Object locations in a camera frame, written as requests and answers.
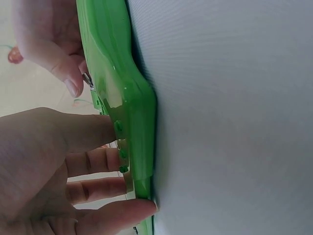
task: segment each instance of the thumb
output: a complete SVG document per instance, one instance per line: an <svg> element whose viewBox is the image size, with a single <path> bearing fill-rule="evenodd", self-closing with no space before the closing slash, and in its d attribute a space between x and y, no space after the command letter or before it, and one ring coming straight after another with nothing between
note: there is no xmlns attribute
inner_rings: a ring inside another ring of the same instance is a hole
<svg viewBox="0 0 313 235"><path fill-rule="evenodd" d="M83 91L83 77L75 57L67 55L52 41L43 39L27 40L19 46L22 56L47 69L64 82L73 97Z"/></svg>
<svg viewBox="0 0 313 235"><path fill-rule="evenodd" d="M112 202L78 220L77 235L115 235L156 213L152 201L133 199Z"/></svg>

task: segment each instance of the white wall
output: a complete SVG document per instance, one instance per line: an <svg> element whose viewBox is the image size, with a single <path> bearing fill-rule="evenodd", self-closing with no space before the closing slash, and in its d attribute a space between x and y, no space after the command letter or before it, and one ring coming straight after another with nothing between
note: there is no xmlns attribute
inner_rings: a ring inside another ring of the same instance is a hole
<svg viewBox="0 0 313 235"><path fill-rule="evenodd" d="M156 235L311 235L313 1L129 2L159 98Z"/></svg>

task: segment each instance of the green plastic device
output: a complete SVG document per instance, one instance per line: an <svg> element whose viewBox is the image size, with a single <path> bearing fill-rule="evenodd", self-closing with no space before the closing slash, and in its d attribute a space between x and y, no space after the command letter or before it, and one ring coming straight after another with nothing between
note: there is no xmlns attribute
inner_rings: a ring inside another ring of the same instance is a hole
<svg viewBox="0 0 313 235"><path fill-rule="evenodd" d="M94 107L114 122L120 172L127 199L152 199L156 97L136 67L131 24L124 0L77 0L79 26ZM152 235L152 218L136 226Z"/></svg>

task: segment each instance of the finger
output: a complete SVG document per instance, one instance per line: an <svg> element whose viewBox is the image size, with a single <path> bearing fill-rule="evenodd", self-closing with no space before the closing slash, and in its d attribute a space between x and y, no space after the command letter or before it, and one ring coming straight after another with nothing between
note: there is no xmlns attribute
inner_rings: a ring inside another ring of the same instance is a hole
<svg viewBox="0 0 313 235"><path fill-rule="evenodd" d="M71 55L71 58L77 64L81 74L88 72L86 60L85 60L85 57L83 55L73 54L73 55Z"/></svg>
<svg viewBox="0 0 313 235"><path fill-rule="evenodd" d="M47 69L63 81L73 97L78 97L84 84L79 65L52 41L25 37L19 49L24 58Z"/></svg>
<svg viewBox="0 0 313 235"><path fill-rule="evenodd" d="M115 140L109 116L63 114L50 109L37 109L32 116L37 116L36 123L44 127L52 124L53 130L41 129L41 132L59 140L55 148L64 154L90 151Z"/></svg>
<svg viewBox="0 0 313 235"><path fill-rule="evenodd" d="M67 183L67 199L73 205L116 197L126 193L123 177L110 177Z"/></svg>
<svg viewBox="0 0 313 235"><path fill-rule="evenodd" d="M90 152L69 154L65 163L68 177L118 171L120 165L116 148L97 148Z"/></svg>
<svg viewBox="0 0 313 235"><path fill-rule="evenodd" d="M113 202L87 214L76 224L77 235L115 235L156 213L155 204L134 199Z"/></svg>

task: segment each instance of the fingernail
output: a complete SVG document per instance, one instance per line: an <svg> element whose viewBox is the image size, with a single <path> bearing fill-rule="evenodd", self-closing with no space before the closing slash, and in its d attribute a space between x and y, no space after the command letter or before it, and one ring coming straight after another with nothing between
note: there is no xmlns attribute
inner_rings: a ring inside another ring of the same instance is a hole
<svg viewBox="0 0 313 235"><path fill-rule="evenodd" d="M71 96L74 98L77 97L79 89L75 86L75 84L69 79L65 80L64 83L67 86L67 89L69 90Z"/></svg>

